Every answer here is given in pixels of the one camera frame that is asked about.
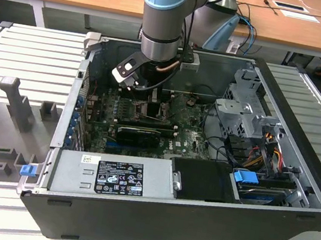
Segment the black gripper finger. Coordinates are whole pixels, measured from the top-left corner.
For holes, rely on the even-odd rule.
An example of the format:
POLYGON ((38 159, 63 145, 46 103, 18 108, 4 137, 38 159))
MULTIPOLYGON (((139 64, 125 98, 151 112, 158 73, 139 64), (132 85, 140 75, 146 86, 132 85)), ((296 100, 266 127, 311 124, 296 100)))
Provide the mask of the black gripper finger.
POLYGON ((146 115, 155 118, 161 107, 161 92, 157 90, 152 90, 151 94, 148 96, 147 111, 146 115))

